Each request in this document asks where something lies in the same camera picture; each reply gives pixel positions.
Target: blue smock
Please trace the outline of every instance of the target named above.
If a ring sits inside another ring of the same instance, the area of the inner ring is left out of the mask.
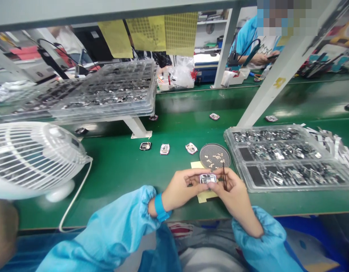
[[[155,195],[154,187],[143,186],[95,212],[86,229],[53,247],[37,271],[113,271],[138,249],[142,236],[153,231],[157,231],[156,249],[143,252],[138,271],[181,271],[171,231],[148,213]],[[249,236],[236,220],[232,222],[246,261],[257,271],[301,272],[284,247],[284,228],[263,209],[254,206],[253,210],[264,228],[260,239]]]
[[[249,46],[249,44],[258,38],[258,16],[251,18],[249,21],[247,21],[244,26],[240,29],[237,40],[236,40],[236,52],[241,56],[244,54],[244,56],[248,56],[251,53],[252,46]],[[278,42],[280,40],[280,37],[275,43],[275,46],[273,48],[273,51],[282,51],[284,46],[278,46]],[[230,52],[233,51],[235,46],[235,41],[232,43]]]

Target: blue sleeve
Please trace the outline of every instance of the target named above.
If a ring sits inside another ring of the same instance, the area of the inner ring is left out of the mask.
[[[86,229],[52,248],[37,271],[113,271],[138,249],[142,236],[159,228],[148,213],[155,195],[152,186],[143,186],[95,212]]]
[[[253,210],[264,229],[261,238],[249,236],[235,219],[232,222],[235,240],[246,261],[256,271],[302,272],[301,267],[285,249],[287,233],[281,224],[262,208],[253,206]]]
[[[236,52],[241,56],[243,53],[244,56],[247,56],[251,52],[251,47],[245,52],[246,48],[249,46],[250,42],[252,42],[256,28],[253,27],[253,24],[257,20],[257,16],[248,20],[244,26],[240,29],[237,40],[236,40]],[[235,41],[231,46],[230,52],[232,52],[235,45]]]

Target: clear plastic tray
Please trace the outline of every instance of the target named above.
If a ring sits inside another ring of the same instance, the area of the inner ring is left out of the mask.
[[[154,61],[106,65],[50,113],[58,120],[152,113],[157,81]]]
[[[349,189],[349,170],[299,125],[231,127],[224,138],[249,192]]]
[[[32,121],[52,117],[49,110],[68,97],[84,81],[68,79],[34,86],[5,101],[0,107],[0,119],[7,122]]]

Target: circular mesh tray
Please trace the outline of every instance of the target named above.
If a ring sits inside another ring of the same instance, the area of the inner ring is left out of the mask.
[[[204,167],[215,171],[217,168],[222,168],[222,161],[224,161],[225,167],[229,167],[231,157],[222,145],[207,144],[201,148],[200,161]]]

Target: shelf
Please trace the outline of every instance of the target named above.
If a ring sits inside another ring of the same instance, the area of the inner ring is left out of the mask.
[[[207,25],[211,23],[226,23],[227,20],[215,20],[215,21],[202,21],[202,22],[197,22],[198,25]]]
[[[125,18],[196,12],[256,6],[255,0],[106,0],[100,4],[91,0],[56,0],[55,4],[42,0],[0,1],[0,32],[58,25],[95,23]]]

